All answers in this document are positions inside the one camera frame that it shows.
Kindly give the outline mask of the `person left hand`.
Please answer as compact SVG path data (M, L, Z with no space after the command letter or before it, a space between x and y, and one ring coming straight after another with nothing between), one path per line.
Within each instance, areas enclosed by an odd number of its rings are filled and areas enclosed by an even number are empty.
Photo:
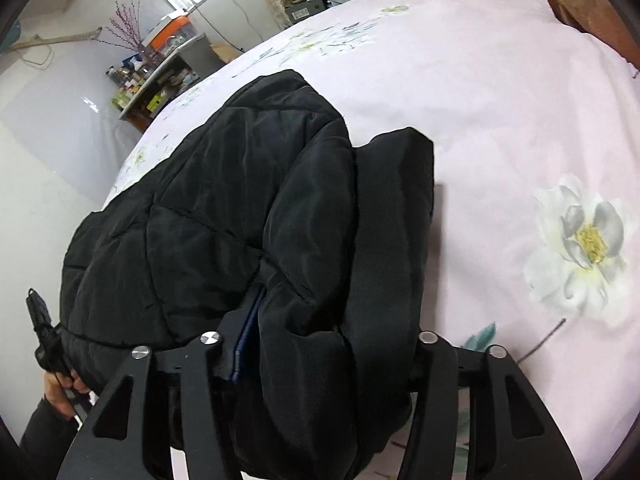
M73 389L80 394L88 394L90 389L85 385L76 370L70 371L70 376L61 373L45 372L43 375L44 398L52 408L65 420L75 417L73 405L68 400L65 391Z

